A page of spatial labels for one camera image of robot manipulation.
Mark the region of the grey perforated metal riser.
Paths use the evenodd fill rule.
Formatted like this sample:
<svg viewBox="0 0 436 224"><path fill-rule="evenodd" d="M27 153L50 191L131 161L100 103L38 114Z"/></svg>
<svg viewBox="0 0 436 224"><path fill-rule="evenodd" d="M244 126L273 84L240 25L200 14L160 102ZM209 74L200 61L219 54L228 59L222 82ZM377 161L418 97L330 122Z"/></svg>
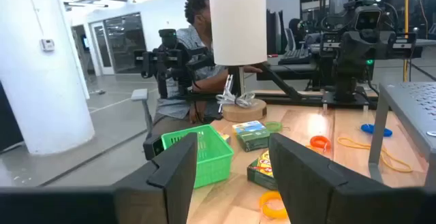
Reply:
<svg viewBox="0 0 436 224"><path fill-rule="evenodd" d="M389 111L393 111L418 152L429 163L424 186L436 189L436 82L381 83L369 153L371 178L382 182L379 159Z"/></svg>

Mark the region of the black keyboard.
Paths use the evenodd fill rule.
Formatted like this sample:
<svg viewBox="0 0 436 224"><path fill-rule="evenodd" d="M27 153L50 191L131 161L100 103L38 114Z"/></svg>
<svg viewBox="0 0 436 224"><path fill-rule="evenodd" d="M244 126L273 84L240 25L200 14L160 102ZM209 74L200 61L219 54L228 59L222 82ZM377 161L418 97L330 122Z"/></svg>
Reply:
<svg viewBox="0 0 436 224"><path fill-rule="evenodd" d="M310 48L295 49L287 51L279 60L279 65L302 65L310 64L319 54Z"/></svg>

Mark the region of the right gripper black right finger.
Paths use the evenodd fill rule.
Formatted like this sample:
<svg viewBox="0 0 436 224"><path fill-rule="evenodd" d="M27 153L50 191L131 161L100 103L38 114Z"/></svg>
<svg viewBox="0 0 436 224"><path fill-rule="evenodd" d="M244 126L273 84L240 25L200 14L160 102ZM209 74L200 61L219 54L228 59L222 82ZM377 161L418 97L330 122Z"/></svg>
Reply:
<svg viewBox="0 0 436 224"><path fill-rule="evenodd" d="M279 133L269 139L273 176L292 224L385 221L385 186Z"/></svg>

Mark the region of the person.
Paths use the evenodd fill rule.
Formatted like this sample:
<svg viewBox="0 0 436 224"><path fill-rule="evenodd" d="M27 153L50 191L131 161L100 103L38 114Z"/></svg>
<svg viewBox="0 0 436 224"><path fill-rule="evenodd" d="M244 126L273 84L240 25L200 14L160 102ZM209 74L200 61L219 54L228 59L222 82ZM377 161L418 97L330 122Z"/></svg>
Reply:
<svg viewBox="0 0 436 224"><path fill-rule="evenodd" d="M206 47L213 49L211 13L209 0L186 0L185 17L189 26L176 31L178 41L188 49ZM195 71L193 90L199 93L222 93L228 69L221 65L203 67ZM178 82L173 78L166 80L168 97L159 98L153 128L153 135L203 125L206 117L217 115L219 105L215 100L187 101L175 99L179 95Z"/></svg>

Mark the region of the orange coil wristband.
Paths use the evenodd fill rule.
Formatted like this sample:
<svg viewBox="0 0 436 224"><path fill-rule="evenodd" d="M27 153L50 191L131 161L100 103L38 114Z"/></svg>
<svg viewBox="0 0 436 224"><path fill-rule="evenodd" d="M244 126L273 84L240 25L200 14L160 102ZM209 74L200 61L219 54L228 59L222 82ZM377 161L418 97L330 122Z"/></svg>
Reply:
<svg viewBox="0 0 436 224"><path fill-rule="evenodd" d="M310 139L310 145L323 151L331 149L331 141L323 135L315 135Z"/></svg>

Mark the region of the yellow rubber band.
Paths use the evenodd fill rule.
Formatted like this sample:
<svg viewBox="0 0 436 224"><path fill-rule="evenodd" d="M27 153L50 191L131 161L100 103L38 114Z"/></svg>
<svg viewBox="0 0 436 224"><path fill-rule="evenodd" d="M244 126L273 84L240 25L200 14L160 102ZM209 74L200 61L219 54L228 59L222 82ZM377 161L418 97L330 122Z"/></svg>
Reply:
<svg viewBox="0 0 436 224"><path fill-rule="evenodd" d="M363 149L363 150L370 150L371 149L370 144L361 144L361 143L355 142L352 139L346 138L346 137L337 138L337 142L340 145L348 147L348 148ZM413 172L413 169L411 168L411 166L409 164L407 164L406 162L401 161L400 159L397 159L396 157L392 156L385 148L382 148L381 151L382 152L381 152L380 158L386 167L390 168L391 170L393 170L395 172L400 172L400 173L412 173ZM392 161L402 165L403 167L396 167L395 165L392 164Z"/></svg>

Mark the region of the blue flat object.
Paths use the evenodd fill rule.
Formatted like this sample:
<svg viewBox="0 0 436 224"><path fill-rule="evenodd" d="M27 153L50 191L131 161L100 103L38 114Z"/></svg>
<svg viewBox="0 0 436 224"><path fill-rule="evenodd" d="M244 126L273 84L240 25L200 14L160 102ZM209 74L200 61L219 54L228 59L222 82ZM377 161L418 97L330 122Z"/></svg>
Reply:
<svg viewBox="0 0 436 224"><path fill-rule="evenodd" d="M361 131L363 131L367 134L374 134L375 126L374 126L374 124L365 123L365 124L362 124L360 126L360 129L361 129ZM390 130L388 128L384 129L384 137L391 137L392 134L393 134L392 130Z"/></svg>

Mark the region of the yellow coil wristband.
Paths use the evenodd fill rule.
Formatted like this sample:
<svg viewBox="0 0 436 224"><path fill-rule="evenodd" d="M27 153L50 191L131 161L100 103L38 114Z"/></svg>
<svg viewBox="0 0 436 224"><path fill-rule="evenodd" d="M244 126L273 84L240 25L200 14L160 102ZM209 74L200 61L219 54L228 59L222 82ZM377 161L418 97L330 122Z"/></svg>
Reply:
<svg viewBox="0 0 436 224"><path fill-rule="evenodd" d="M270 200L282 200L280 193L278 191L268 191L261 196L259 207L262 213L270 219L287 219L288 215L285 208L276 210L268 207Z"/></svg>

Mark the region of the white round pillar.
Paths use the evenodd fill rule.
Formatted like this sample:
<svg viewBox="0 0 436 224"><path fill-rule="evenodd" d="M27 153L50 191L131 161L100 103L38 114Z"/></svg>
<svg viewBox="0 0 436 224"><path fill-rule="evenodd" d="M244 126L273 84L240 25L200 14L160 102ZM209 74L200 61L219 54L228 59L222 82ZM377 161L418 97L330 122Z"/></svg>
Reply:
<svg viewBox="0 0 436 224"><path fill-rule="evenodd" d="M41 39L53 39L54 51ZM95 135L61 0L0 0L0 82L31 154L62 153Z"/></svg>

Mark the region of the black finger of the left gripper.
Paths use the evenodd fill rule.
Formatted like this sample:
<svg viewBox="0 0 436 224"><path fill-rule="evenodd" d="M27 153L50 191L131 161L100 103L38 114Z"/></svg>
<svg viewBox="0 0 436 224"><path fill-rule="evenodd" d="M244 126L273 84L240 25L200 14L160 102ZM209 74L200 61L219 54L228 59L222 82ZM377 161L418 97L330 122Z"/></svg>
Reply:
<svg viewBox="0 0 436 224"><path fill-rule="evenodd" d="M415 33L398 34L390 56L393 58L415 59L422 56L422 41Z"/></svg>
<svg viewBox="0 0 436 224"><path fill-rule="evenodd" d="M341 49L341 36L336 33L322 33L320 39L320 56L336 58Z"/></svg>

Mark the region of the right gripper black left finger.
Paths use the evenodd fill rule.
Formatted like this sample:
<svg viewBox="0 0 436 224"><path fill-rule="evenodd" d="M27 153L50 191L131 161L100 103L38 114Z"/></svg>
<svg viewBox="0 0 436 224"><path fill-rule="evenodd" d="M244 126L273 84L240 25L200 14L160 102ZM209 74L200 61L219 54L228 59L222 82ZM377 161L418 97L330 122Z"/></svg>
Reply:
<svg viewBox="0 0 436 224"><path fill-rule="evenodd" d="M197 134L189 133L114 183L118 224L186 224L196 178Z"/></svg>

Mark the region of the green plastic slotted basket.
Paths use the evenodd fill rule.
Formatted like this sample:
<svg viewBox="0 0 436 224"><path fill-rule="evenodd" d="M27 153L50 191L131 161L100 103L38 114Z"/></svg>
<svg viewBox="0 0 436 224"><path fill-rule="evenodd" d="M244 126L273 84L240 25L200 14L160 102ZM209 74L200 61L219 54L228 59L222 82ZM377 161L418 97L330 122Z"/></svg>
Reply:
<svg viewBox="0 0 436 224"><path fill-rule="evenodd" d="M166 150L189 133L197 135L198 159L194 189L228 179L234 151L211 125L201 125L161 136Z"/></svg>

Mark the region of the yellow Crayola crayon box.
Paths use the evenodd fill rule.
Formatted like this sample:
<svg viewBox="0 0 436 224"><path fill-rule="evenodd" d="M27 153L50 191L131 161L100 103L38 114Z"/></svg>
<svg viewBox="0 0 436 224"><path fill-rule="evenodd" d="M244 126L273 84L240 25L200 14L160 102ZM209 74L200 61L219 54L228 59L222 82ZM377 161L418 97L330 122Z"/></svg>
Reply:
<svg viewBox="0 0 436 224"><path fill-rule="evenodd" d="M247 167L247 180L266 189L276 191L277 183L273 176L269 151L263 152Z"/></svg>

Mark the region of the green coil wristband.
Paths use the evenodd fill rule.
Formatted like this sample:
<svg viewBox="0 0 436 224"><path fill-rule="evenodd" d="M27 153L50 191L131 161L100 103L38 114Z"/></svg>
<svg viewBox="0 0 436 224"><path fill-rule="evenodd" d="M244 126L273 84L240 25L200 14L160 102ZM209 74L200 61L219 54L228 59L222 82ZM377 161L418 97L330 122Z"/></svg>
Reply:
<svg viewBox="0 0 436 224"><path fill-rule="evenodd" d="M267 130L269 130L269 132L272 133L278 133L283 129L282 123L275 121L265 122L265 127L267 128Z"/></svg>

